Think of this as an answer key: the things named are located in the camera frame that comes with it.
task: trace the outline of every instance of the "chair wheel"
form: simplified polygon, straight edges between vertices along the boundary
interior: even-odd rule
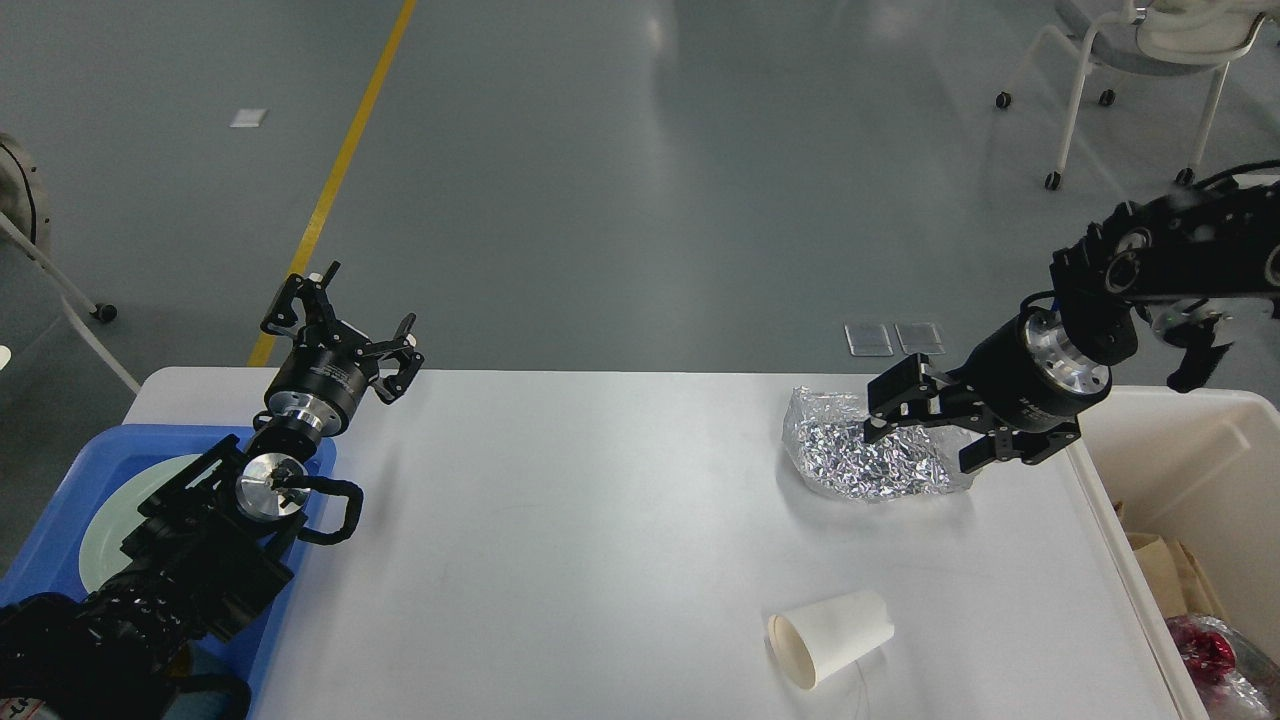
[[[110,305],[110,304],[104,305],[102,302],[99,302],[97,305],[93,306],[93,311],[90,313],[90,315],[95,320],[97,320],[99,323],[102,323],[105,325],[105,324],[108,324],[108,323],[110,323],[111,320],[115,319],[115,315],[116,315],[116,313],[115,313],[115,305]]]

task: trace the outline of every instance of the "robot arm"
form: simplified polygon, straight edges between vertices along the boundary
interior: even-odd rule
[[[1146,205],[1120,204],[1053,254],[1051,292],[948,373],[913,355],[868,384],[876,442],[904,425],[959,425],[979,433],[960,452],[966,473],[1000,460],[1034,465],[1080,437],[1076,415],[1111,391],[1111,366],[1132,357],[1132,311],[1185,351],[1169,387],[1203,387],[1245,314],[1276,318],[1280,299],[1280,182],[1236,182],[1233,168]],[[1055,299],[1051,309],[1036,301]]]
[[[337,270],[285,279],[262,329],[289,334],[293,348],[253,437],[241,450],[227,436],[138,506],[145,520],[122,543],[131,564],[82,602],[41,593],[0,609],[0,707],[42,702],[61,720],[160,717],[177,696],[212,691],[230,697],[224,717],[246,715],[250,691],[238,678],[170,676],[169,667],[191,641],[228,641],[270,607],[293,578],[282,557],[294,541],[351,537],[360,487],[310,477],[302,464],[347,429],[366,388],[390,404],[422,364],[412,314],[385,342],[337,319],[325,295]],[[383,363],[394,374],[384,377]],[[303,525],[311,492],[346,498],[342,528]]]

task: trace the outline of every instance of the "black bracket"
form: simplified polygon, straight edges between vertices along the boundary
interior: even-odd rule
[[[996,460],[1037,465],[1080,437],[1074,418],[1044,432],[1010,425],[972,387],[937,372],[922,354],[908,356],[869,382],[867,401],[870,418],[863,424],[865,442],[911,425],[956,425],[982,436],[960,451],[963,473],[974,473]]]

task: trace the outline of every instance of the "white table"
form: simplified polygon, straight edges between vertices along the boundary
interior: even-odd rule
[[[244,424],[273,373],[161,370],[125,421]],[[334,470],[364,518],[311,548],[256,716],[1178,717],[1087,455],[878,506],[801,484],[791,388],[867,379],[424,372],[367,397]],[[790,685],[765,618],[863,588],[897,635]]]

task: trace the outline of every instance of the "yellow floor line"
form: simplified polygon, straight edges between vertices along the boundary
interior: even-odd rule
[[[324,229],[324,223],[329,219],[329,210],[333,208],[334,199],[338,197],[342,179],[347,176],[351,158],[356,154],[356,147],[360,145],[360,136],[365,133],[365,124],[369,123],[369,115],[374,111],[374,104],[378,102],[378,94],[383,90],[383,81],[387,79],[387,72],[392,67],[396,50],[399,47],[401,37],[404,36],[404,28],[408,27],[408,18],[413,14],[413,5],[416,4],[417,0],[404,0],[404,4],[401,5],[401,14],[396,18],[392,36],[387,38],[383,55],[378,59],[378,67],[374,68],[374,74],[369,78],[369,87],[365,88],[365,96],[360,100],[356,117],[352,118],[351,127],[347,128],[347,137],[343,138],[342,149],[338,150],[338,158],[333,161],[333,169],[329,170],[329,179],[325,181],[324,190],[320,191],[316,208],[311,211],[311,219],[307,220],[307,229],[302,233],[298,250],[293,254],[293,260],[289,263],[288,273],[302,274],[306,272],[307,263],[311,261],[316,241],[320,240],[320,231]],[[248,365],[251,368],[266,365],[271,357],[273,348],[275,348],[275,336],[261,333],[257,342],[253,343],[253,351],[248,356]]]

